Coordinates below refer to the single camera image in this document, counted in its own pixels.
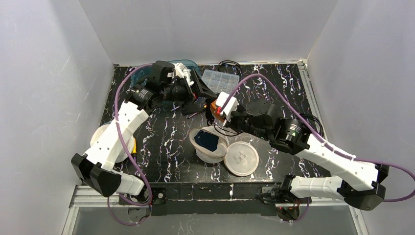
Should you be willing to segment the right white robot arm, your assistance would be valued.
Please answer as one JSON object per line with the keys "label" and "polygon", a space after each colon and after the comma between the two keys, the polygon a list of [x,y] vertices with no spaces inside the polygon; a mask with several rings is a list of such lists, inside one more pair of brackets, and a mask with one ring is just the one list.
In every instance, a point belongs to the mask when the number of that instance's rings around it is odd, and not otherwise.
{"label": "right white robot arm", "polygon": [[384,202],[386,188],[381,182],[388,167],[338,156],[312,134],[311,128],[299,120],[279,117],[276,106],[264,99],[243,107],[232,97],[224,113],[232,130],[263,139],[277,151],[311,161],[332,174],[324,178],[285,176],[278,195],[338,199],[364,211]]}

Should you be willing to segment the teal plastic bin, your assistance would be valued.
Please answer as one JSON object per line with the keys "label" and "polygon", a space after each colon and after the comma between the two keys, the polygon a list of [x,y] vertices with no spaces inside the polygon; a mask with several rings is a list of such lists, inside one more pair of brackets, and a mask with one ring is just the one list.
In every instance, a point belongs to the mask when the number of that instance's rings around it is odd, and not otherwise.
{"label": "teal plastic bin", "polygon": [[[187,68],[189,69],[195,69],[197,71],[197,73],[200,75],[200,71],[198,66],[196,65],[195,62],[191,61],[191,60],[173,60],[173,61],[168,61],[170,63],[178,63],[181,62],[183,63]],[[155,92],[154,90],[150,89],[150,87],[147,85],[147,80],[150,76],[150,71],[151,71],[151,66],[152,64],[150,64],[149,66],[145,66],[141,69],[139,69],[138,71],[136,71],[132,77],[131,77],[131,87],[137,86],[137,85],[141,85],[143,87],[145,87],[146,89],[159,94],[157,92]]]}

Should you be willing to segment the orange black bra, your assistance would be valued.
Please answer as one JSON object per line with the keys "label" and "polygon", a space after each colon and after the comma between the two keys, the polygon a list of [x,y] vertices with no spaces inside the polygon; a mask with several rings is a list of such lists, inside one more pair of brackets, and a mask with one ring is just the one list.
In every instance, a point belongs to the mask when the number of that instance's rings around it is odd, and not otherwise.
{"label": "orange black bra", "polygon": [[219,132],[220,134],[227,136],[227,137],[235,137],[240,135],[242,132],[233,132],[223,127],[220,127],[215,121],[218,120],[220,122],[224,122],[225,120],[221,117],[221,107],[215,104],[216,99],[214,98],[207,98],[205,100],[205,117],[207,119],[207,125],[214,127],[214,129]]}

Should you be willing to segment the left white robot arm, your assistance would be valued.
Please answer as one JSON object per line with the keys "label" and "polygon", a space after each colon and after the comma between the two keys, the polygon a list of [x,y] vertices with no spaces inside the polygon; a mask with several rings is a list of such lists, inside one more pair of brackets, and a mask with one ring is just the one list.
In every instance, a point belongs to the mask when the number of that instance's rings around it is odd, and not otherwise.
{"label": "left white robot arm", "polygon": [[164,102],[176,102],[183,115],[201,111],[195,101],[202,97],[217,98],[202,81],[195,69],[183,63],[156,61],[148,64],[149,72],[140,78],[119,103],[115,95],[114,118],[101,136],[83,154],[74,154],[71,164],[82,183],[104,197],[114,193],[137,196],[143,188],[150,188],[144,177],[117,172],[114,166],[121,152],[132,156],[127,141]]}

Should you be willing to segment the dark blue lace bra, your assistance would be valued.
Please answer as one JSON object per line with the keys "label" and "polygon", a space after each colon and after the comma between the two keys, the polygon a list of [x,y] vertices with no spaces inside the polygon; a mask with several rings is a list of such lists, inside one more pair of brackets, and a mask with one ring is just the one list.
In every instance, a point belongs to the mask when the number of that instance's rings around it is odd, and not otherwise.
{"label": "dark blue lace bra", "polygon": [[217,150],[219,137],[212,133],[200,130],[194,137],[194,141],[199,146],[214,152]]}

